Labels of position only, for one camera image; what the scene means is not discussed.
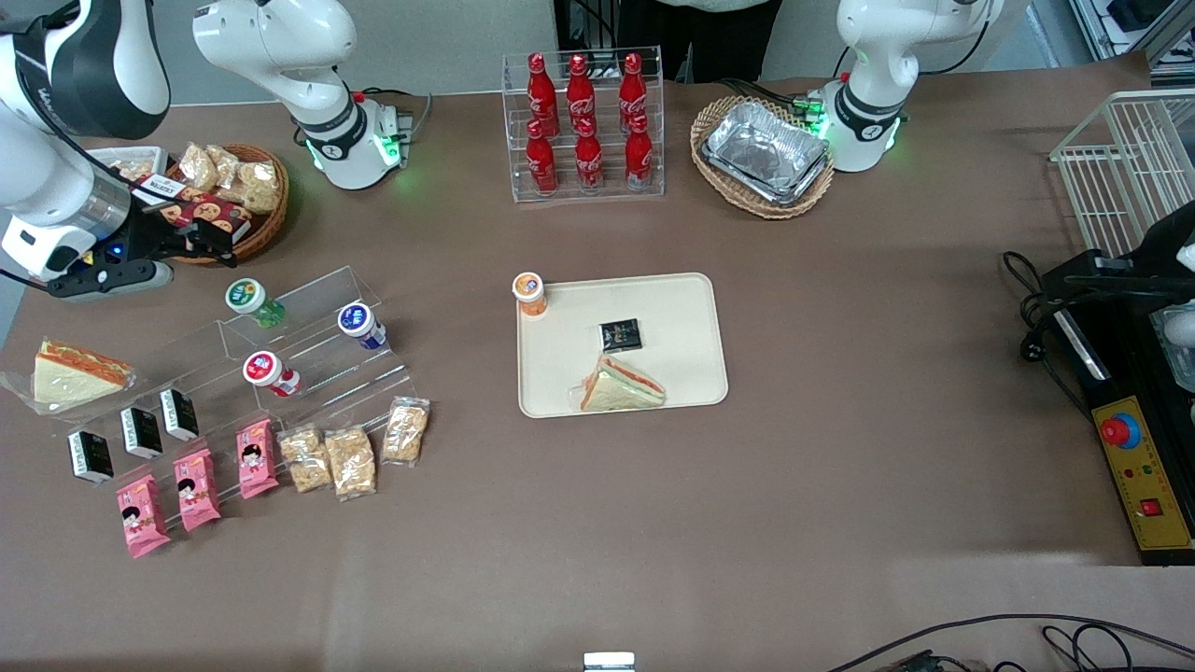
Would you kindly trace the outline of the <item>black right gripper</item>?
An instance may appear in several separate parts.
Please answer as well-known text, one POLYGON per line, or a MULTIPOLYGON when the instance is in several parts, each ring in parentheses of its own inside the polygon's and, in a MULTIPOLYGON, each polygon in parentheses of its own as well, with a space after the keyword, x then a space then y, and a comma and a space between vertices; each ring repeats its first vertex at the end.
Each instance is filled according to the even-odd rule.
POLYGON ((180 230, 183 203, 134 203, 120 226, 120 262, 137 259, 192 259, 195 265, 235 267, 233 236, 213 222, 192 222, 180 230))

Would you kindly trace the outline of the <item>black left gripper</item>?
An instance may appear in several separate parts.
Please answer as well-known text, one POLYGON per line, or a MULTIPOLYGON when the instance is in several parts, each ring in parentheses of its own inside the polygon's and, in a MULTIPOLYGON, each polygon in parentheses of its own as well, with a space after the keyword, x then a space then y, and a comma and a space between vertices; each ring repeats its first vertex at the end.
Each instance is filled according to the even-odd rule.
POLYGON ((1163 216, 1145 236, 1145 271, 1176 279, 1194 273, 1194 201, 1163 216))

